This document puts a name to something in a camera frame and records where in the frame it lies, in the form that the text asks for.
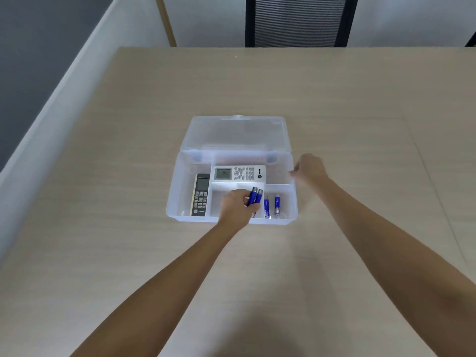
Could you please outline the person's left hand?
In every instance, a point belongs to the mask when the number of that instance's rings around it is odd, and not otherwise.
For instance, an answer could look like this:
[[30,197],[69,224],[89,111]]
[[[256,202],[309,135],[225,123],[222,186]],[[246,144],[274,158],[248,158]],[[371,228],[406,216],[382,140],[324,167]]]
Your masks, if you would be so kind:
[[242,220],[242,196],[249,196],[250,191],[235,189],[227,193],[222,200],[217,226],[225,233],[237,233],[248,225],[250,220]]

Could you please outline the person's right hand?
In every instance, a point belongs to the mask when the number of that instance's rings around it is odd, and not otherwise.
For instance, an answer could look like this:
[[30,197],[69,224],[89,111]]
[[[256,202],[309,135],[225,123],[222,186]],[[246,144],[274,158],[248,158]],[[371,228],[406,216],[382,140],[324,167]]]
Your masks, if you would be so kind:
[[306,153],[299,157],[297,163],[300,163],[299,171],[301,173],[301,179],[297,181],[309,186],[314,191],[319,190],[329,180],[321,158]]

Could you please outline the clear plastic storage box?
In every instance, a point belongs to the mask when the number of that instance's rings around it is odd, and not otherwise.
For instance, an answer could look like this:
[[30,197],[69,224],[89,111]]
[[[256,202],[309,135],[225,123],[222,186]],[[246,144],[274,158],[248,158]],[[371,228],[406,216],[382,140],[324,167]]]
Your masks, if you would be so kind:
[[[193,183],[198,173],[211,174],[214,166],[264,165],[266,183],[217,182],[210,179],[205,216],[190,216]],[[285,119],[282,117],[195,116],[182,142],[172,175],[166,214],[179,222],[217,222],[223,196],[235,189],[264,190],[252,224],[286,225],[297,219],[296,187],[289,171],[294,167]],[[275,217],[279,194],[280,216]],[[270,219],[264,218],[264,197]]]

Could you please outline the person's left forearm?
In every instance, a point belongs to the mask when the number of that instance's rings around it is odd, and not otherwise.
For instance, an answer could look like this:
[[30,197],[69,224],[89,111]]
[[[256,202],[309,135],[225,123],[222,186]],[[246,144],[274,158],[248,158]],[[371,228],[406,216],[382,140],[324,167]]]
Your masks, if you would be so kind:
[[220,253],[248,223],[222,218],[120,304],[70,357],[158,357]]

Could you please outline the person's right forearm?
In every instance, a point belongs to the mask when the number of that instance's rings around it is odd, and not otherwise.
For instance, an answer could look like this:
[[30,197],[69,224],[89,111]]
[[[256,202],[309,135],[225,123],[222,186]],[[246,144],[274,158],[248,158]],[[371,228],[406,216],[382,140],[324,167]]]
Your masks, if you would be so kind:
[[476,357],[476,284],[326,176],[307,180],[397,310],[438,357]]

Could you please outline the white remote control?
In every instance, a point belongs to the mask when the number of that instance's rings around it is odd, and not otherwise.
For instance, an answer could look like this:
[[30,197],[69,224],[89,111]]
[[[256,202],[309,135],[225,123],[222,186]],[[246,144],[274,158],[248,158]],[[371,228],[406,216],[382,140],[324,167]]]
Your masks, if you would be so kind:
[[214,166],[210,179],[217,182],[266,183],[267,171],[264,165]]

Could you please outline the black remote control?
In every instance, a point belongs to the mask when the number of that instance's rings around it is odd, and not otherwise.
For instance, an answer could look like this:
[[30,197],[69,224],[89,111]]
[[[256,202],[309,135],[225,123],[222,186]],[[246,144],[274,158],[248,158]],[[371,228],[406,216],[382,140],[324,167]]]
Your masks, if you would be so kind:
[[198,173],[193,183],[190,216],[205,216],[208,203],[210,174]]

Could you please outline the black mesh office chair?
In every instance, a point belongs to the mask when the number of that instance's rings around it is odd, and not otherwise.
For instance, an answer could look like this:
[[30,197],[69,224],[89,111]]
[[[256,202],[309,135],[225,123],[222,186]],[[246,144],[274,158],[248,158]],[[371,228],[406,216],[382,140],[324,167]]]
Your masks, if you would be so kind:
[[358,0],[246,0],[245,47],[347,47]]

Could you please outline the white partition panel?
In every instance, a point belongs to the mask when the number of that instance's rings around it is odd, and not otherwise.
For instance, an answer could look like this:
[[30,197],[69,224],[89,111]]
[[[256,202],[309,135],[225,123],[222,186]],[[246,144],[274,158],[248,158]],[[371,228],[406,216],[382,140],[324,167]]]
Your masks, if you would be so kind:
[[112,56],[155,46],[156,0],[0,0],[0,263]]

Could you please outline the wooden post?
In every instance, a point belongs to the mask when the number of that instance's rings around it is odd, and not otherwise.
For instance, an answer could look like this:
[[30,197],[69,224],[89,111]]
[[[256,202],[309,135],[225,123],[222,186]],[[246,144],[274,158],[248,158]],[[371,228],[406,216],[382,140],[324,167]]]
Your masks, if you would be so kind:
[[165,2],[164,2],[164,0],[155,0],[155,2],[156,2],[156,5],[157,5],[159,14],[160,14],[160,18],[161,18],[161,21],[162,21],[162,24],[163,24],[165,34],[166,34],[167,39],[169,41],[169,45],[170,45],[170,47],[177,47],[177,42],[176,42],[176,39],[175,39],[175,35],[174,35],[174,32],[173,32],[172,25],[170,23],[170,18],[169,18],[167,9],[166,9]]

